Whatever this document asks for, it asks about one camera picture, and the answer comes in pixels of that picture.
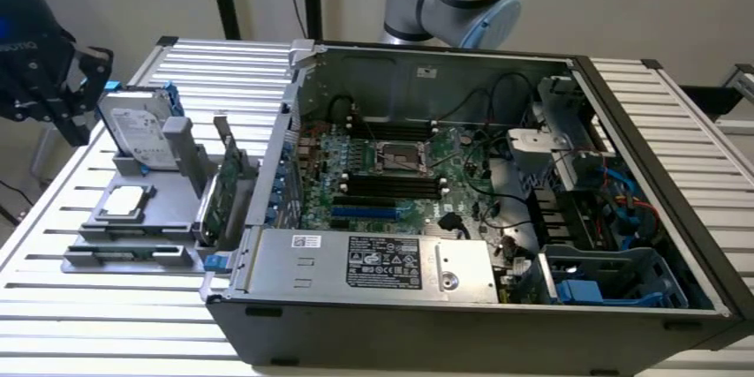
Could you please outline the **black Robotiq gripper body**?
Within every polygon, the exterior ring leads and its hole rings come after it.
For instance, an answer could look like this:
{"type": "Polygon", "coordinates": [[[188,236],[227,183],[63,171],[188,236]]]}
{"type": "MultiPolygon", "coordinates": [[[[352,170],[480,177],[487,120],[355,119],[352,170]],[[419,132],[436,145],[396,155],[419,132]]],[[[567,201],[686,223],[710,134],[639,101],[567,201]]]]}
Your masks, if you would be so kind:
{"type": "Polygon", "coordinates": [[[1,117],[11,119],[11,101],[23,94],[64,110],[56,94],[72,56],[73,39],[45,0],[1,0],[1,117]]]}

